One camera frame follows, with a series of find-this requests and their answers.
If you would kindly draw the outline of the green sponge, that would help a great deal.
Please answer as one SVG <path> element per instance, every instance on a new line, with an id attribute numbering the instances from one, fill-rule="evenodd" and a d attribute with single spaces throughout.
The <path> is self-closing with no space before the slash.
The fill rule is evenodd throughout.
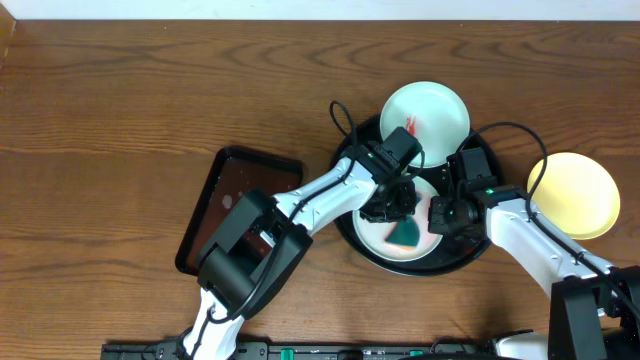
<path id="1" fill-rule="evenodd" d="M 385 242 L 409 248 L 415 248 L 420 241 L 420 229 L 412 216 L 395 223 L 395 226 L 386 235 Z"/>

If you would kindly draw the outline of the yellow plate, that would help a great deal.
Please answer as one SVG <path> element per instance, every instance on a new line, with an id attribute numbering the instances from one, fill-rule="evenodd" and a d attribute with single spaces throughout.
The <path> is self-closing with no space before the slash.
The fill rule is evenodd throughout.
<path id="1" fill-rule="evenodd" d="M 620 214 L 620 193 L 609 172 L 581 154 L 561 152 L 539 161 L 527 187 L 536 179 L 533 201 L 556 227 L 576 240 L 589 240 L 609 231 Z"/>

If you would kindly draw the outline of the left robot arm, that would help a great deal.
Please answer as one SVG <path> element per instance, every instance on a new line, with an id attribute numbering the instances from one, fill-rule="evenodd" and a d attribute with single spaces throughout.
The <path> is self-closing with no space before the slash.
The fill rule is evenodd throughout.
<path id="1" fill-rule="evenodd" d="M 312 236 L 336 218 L 362 208 L 387 180 L 400 180 L 409 156 L 361 148 L 325 175 L 288 193 L 243 195 L 229 213 L 196 242 L 206 225 L 218 175 L 205 184 L 177 256 L 177 268 L 198 279 L 201 306 L 180 344 L 184 359 L 228 359 L 243 322 L 281 290 L 310 248 Z"/>

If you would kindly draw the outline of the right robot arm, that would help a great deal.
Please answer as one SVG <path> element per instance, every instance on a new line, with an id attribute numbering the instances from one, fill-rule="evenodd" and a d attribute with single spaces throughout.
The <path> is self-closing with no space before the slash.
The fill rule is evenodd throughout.
<path id="1" fill-rule="evenodd" d="M 547 334 L 520 332 L 492 342 L 500 359 L 636 359 L 639 268 L 620 268 L 553 225 L 516 186 L 432 198 L 428 229 L 440 235 L 480 229 L 550 299 Z"/>

